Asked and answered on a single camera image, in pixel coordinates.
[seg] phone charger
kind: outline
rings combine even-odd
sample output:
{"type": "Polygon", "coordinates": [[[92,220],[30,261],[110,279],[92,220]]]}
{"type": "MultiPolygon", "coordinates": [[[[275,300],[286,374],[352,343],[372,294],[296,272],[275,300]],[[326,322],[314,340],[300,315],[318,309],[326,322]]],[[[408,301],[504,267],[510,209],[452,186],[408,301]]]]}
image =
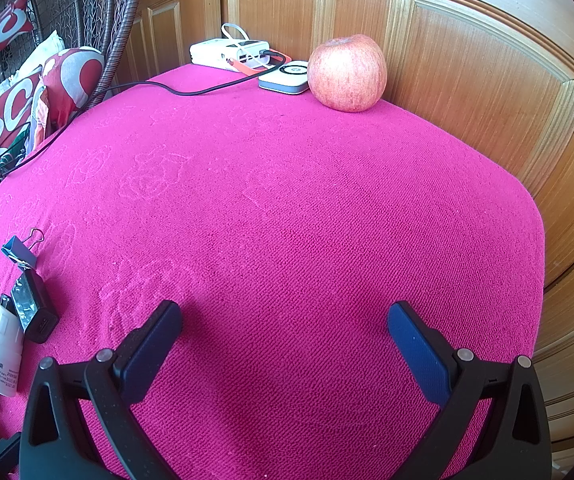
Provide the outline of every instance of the phone charger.
{"type": "Polygon", "coordinates": [[[24,336],[35,343],[44,343],[60,317],[51,303],[42,278],[33,269],[26,269],[11,289],[16,312],[24,336]]]}
{"type": "Polygon", "coordinates": [[[263,65],[252,56],[259,57],[263,63],[269,63],[269,56],[260,56],[263,50],[269,49],[269,43],[258,40],[237,40],[238,44],[244,46],[245,52],[238,45],[233,43],[234,40],[226,38],[215,38],[214,40],[203,41],[189,47],[189,53],[192,55],[192,63],[196,65],[212,66],[237,72],[227,60],[237,59],[250,68],[259,68],[263,65]]]}

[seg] white bottle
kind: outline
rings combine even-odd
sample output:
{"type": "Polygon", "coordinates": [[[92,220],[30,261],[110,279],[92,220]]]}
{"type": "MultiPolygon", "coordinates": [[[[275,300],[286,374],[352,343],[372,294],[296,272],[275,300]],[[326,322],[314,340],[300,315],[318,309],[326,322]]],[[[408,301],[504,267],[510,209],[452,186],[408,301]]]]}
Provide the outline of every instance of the white bottle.
{"type": "Polygon", "coordinates": [[[0,394],[13,397],[22,358],[20,320],[0,305],[0,394]]]}

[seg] white pillow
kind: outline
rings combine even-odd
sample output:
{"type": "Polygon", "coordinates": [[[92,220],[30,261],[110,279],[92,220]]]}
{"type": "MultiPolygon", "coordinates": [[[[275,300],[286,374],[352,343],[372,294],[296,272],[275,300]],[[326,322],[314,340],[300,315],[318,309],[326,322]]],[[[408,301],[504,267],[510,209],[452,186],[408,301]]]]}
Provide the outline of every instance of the white pillow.
{"type": "Polygon", "coordinates": [[[54,54],[59,53],[61,50],[65,50],[65,43],[62,38],[58,35],[57,31],[53,31],[51,36],[39,44],[36,49],[29,54],[27,60],[18,69],[18,72],[12,78],[12,82],[15,83],[27,77],[40,65],[44,65],[45,61],[54,54]]]}

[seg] wooden wall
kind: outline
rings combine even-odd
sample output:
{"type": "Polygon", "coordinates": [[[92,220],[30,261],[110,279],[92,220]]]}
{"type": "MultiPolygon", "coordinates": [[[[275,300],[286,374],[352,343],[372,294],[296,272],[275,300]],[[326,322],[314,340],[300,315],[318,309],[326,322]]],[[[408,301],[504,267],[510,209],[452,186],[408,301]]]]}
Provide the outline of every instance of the wooden wall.
{"type": "Polygon", "coordinates": [[[574,462],[574,2],[572,0],[142,0],[118,79],[189,62],[222,21],[294,59],[362,32],[382,47],[384,98],[519,178],[546,232],[534,361],[557,474],[574,462]]]}

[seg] black charger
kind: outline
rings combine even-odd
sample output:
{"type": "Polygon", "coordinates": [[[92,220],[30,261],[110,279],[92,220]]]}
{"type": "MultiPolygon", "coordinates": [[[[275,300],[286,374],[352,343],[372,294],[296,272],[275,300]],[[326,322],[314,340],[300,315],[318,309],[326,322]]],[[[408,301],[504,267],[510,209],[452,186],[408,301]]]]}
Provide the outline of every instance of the black charger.
{"type": "Polygon", "coordinates": [[[11,295],[24,336],[29,341],[44,343],[60,317],[56,314],[42,278],[31,268],[24,269],[11,289],[11,295]]]}

